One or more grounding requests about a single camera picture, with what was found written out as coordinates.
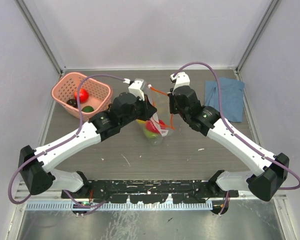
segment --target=black ball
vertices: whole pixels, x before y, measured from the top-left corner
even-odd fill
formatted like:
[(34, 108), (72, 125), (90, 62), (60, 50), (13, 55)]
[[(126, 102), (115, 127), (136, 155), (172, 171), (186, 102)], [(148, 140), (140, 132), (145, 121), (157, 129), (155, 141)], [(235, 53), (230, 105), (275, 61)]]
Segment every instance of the black ball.
[(75, 99), (69, 99), (69, 100), (66, 102), (66, 104), (68, 104), (68, 105), (70, 105), (70, 106), (72, 106), (72, 107), (74, 107), (74, 108), (78, 108), (78, 103), (77, 103), (77, 101), (76, 101)]

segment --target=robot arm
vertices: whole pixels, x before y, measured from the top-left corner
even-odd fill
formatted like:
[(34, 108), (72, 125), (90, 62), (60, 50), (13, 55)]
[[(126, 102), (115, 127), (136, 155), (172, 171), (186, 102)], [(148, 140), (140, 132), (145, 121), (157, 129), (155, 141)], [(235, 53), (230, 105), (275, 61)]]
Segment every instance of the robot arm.
[[(31, 195), (38, 195), (52, 188), (70, 192), (88, 191), (88, 180), (82, 172), (65, 172), (55, 167), (91, 145), (98, 144), (120, 132), (121, 128), (136, 119), (146, 121), (157, 112), (143, 89), (147, 87), (142, 79), (136, 79), (130, 84), (129, 92), (123, 92), (113, 100), (109, 108), (98, 112), (88, 122), (82, 125), (79, 134), (75, 130), (62, 138), (32, 149), (29, 145), (20, 151), (19, 166), (29, 158), (42, 151), (53, 148), (44, 155), (38, 156), (25, 166), (21, 176)], [(76, 135), (72, 140), (60, 145), (65, 140)]]
[[(251, 191), (256, 197), (270, 201), (279, 187), (287, 178), (287, 171), (266, 160), (264, 156), (273, 158), (284, 166), (289, 166), (289, 158), (280, 153), (275, 155), (262, 148), (243, 135), (225, 120), (232, 133), (221, 119), (220, 113), (211, 106), (201, 105), (196, 92), (190, 88), (190, 79), (184, 72), (175, 77), (171, 75), (174, 88), (168, 94), (171, 114), (179, 114), (182, 119), (195, 131), (211, 138), (237, 156), (250, 171), (228, 172), (220, 170), (213, 177), (217, 187), (223, 191)], [(252, 150), (251, 145), (263, 154), (263, 157)]]

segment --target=blue towel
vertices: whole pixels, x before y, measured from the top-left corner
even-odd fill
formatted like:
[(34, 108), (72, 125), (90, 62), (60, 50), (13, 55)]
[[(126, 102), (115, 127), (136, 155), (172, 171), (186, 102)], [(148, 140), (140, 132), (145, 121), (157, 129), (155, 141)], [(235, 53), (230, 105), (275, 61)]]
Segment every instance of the blue towel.
[[(230, 122), (241, 123), (244, 112), (244, 87), (242, 81), (220, 77), (221, 103), (223, 115)], [(216, 81), (206, 81), (204, 105), (219, 111), (219, 95)]]

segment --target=green fruit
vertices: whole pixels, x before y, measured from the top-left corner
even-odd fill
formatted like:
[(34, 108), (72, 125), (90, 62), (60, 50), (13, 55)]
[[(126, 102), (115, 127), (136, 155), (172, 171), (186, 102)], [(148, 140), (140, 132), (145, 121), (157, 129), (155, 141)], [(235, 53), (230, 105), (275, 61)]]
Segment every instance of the green fruit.
[(92, 106), (85, 106), (81, 111), (85, 113), (91, 113), (94, 111), (94, 108)]
[(151, 131), (148, 131), (147, 129), (143, 128), (143, 133), (144, 135), (148, 138), (148, 139), (155, 139), (159, 134), (158, 133), (154, 133)]

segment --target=plastic basket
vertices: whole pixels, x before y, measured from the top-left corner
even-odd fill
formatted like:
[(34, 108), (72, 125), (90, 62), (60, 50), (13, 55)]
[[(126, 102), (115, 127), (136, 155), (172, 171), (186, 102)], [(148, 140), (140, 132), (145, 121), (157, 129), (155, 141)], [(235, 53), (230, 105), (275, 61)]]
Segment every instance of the plastic basket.
[[(74, 99), (74, 92), (78, 90), (80, 82), (86, 77), (87, 76), (79, 72), (68, 73), (60, 79), (51, 91), (52, 98), (76, 118), (79, 118), (78, 109), (68, 105), (67, 101)], [(82, 112), (83, 120), (88, 121), (89, 118), (96, 113), (108, 108), (108, 105), (111, 103), (112, 89), (109, 85), (92, 78), (86, 80), (81, 88), (86, 90), (89, 94), (88, 100), (80, 104), (81, 108), (83, 109), (85, 106), (91, 106), (94, 109), (92, 112)]]

